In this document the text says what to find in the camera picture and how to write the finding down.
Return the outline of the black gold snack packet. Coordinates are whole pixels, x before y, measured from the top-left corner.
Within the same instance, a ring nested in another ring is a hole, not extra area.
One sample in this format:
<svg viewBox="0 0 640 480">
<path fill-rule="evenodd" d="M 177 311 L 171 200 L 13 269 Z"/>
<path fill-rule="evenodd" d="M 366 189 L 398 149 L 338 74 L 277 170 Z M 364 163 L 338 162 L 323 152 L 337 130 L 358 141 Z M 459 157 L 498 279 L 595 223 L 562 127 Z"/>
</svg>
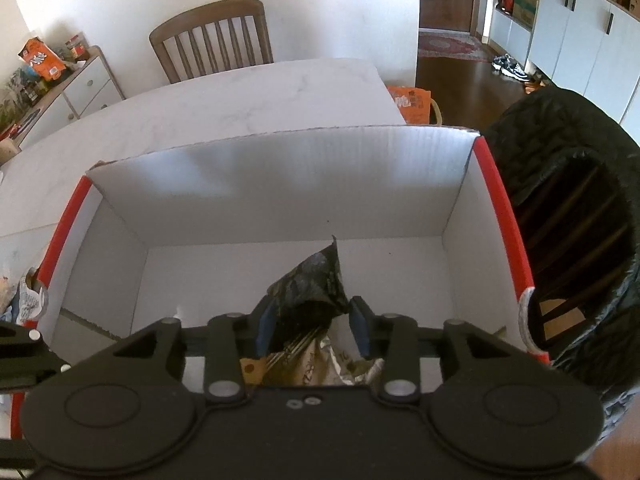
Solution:
<svg viewBox="0 0 640 480">
<path fill-rule="evenodd" d="M 378 380 L 381 359 L 358 350 L 347 312 L 337 241 L 315 252 L 269 286 L 276 303 L 267 353 L 243 358 L 251 386 L 365 386 Z"/>
</svg>

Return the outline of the white printed snack pouch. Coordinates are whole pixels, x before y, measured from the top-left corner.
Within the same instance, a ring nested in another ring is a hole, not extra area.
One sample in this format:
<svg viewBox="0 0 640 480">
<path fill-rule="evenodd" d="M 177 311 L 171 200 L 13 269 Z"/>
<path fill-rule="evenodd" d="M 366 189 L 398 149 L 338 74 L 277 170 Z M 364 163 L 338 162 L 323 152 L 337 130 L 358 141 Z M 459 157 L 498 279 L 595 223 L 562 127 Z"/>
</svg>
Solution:
<svg viewBox="0 0 640 480">
<path fill-rule="evenodd" d="M 28 322 L 39 321 L 46 312 L 47 305 L 47 287 L 38 280 L 38 270 L 30 268 L 17 286 L 17 324 L 25 326 Z"/>
</svg>

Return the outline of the red and white cardboard box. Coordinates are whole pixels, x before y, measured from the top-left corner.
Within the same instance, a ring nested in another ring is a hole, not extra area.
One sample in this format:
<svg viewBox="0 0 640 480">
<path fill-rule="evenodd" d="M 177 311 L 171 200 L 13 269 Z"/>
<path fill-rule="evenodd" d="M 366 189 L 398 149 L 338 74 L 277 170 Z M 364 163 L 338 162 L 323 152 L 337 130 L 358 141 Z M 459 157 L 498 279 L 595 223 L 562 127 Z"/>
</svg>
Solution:
<svg viewBox="0 0 640 480">
<path fill-rule="evenodd" d="M 345 292 L 422 326 L 532 350 L 534 291 L 485 138 L 383 126 L 270 132 L 104 158 L 72 182 L 39 263 L 43 339 L 71 360 L 160 318 L 246 313 L 335 245 Z"/>
</svg>

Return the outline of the orange paper bag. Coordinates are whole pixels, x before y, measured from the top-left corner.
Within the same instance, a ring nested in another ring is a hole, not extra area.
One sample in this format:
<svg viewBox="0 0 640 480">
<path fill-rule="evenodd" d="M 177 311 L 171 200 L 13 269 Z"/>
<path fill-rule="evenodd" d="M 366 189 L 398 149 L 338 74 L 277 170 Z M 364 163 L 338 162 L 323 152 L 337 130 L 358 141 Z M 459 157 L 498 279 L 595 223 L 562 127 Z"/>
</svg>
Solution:
<svg viewBox="0 0 640 480">
<path fill-rule="evenodd" d="M 408 125 L 442 125 L 442 111 L 431 91 L 397 86 L 387 86 L 387 91 Z"/>
</svg>

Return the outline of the black padded jacket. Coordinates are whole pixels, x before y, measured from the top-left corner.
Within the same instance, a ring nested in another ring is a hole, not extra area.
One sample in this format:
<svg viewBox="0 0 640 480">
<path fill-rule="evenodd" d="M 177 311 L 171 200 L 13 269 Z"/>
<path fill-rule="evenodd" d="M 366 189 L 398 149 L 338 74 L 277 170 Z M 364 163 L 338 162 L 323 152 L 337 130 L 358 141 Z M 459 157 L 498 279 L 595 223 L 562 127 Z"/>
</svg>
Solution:
<svg viewBox="0 0 640 480">
<path fill-rule="evenodd" d="M 639 392 L 638 144 L 558 87 L 524 96 L 482 135 L 533 272 L 530 339 L 598 394 L 606 438 Z"/>
</svg>

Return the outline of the white sideboard cabinet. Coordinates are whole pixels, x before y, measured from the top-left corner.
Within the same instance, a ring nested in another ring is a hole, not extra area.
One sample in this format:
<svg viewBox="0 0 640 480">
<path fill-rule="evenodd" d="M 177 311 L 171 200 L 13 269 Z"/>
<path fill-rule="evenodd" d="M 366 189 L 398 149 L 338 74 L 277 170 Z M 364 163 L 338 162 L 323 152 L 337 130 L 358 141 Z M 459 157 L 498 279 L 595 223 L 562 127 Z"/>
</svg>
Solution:
<svg viewBox="0 0 640 480">
<path fill-rule="evenodd" d="M 58 130 L 125 99 L 111 67 L 98 46 L 78 70 L 20 116 L 1 135 L 1 163 Z"/>
</svg>

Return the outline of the pair of sneakers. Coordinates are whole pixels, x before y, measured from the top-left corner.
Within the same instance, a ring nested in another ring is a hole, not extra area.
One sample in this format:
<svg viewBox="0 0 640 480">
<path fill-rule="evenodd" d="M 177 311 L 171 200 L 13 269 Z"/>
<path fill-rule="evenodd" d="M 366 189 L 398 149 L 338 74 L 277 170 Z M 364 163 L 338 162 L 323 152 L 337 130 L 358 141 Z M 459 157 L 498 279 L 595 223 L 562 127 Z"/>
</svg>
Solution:
<svg viewBox="0 0 640 480">
<path fill-rule="evenodd" d="M 491 60 L 491 66 L 495 72 L 498 72 L 503 76 L 521 82 L 530 81 L 528 73 L 526 73 L 520 63 L 515 61 L 514 58 L 508 54 L 495 56 Z"/>
</svg>

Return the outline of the red patterned door rug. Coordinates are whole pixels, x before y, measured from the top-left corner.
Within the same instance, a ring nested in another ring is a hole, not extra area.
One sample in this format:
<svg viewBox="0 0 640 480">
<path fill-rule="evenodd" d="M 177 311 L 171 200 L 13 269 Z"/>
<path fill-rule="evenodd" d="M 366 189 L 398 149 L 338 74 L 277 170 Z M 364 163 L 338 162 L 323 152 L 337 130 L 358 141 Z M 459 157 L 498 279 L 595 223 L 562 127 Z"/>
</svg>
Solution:
<svg viewBox="0 0 640 480">
<path fill-rule="evenodd" d="M 420 58 L 452 58 L 486 63 L 494 57 L 492 51 L 474 36 L 440 29 L 420 30 L 418 55 Z"/>
</svg>

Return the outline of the orange snack bag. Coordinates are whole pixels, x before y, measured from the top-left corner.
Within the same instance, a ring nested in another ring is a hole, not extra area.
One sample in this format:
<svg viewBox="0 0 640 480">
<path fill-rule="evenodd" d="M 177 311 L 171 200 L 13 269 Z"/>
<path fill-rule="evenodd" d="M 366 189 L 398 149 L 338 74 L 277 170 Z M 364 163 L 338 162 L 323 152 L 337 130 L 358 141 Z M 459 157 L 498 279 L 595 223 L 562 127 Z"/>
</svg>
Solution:
<svg viewBox="0 0 640 480">
<path fill-rule="evenodd" d="M 66 70 L 64 62 L 37 37 L 29 38 L 18 56 L 45 81 L 59 80 Z"/>
</svg>

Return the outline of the brown wooden chair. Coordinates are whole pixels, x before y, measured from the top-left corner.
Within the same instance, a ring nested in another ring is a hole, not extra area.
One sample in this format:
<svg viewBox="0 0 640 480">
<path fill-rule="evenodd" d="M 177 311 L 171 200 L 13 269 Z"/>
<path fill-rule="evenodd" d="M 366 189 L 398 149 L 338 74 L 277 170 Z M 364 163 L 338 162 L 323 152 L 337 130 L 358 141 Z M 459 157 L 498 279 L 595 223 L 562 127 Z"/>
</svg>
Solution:
<svg viewBox="0 0 640 480">
<path fill-rule="evenodd" d="M 264 5 L 220 0 L 177 14 L 149 34 L 172 84 L 273 62 Z"/>
</svg>

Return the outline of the white wall cabinet unit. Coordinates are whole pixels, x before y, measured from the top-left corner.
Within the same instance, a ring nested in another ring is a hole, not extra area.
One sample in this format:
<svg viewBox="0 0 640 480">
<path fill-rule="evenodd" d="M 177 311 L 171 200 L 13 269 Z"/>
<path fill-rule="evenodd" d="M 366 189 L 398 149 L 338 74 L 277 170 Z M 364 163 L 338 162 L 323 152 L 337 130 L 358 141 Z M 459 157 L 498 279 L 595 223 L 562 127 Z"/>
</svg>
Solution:
<svg viewBox="0 0 640 480">
<path fill-rule="evenodd" d="M 612 0 L 536 0 L 533 21 L 495 8 L 488 42 L 639 137 L 639 19 Z"/>
</svg>

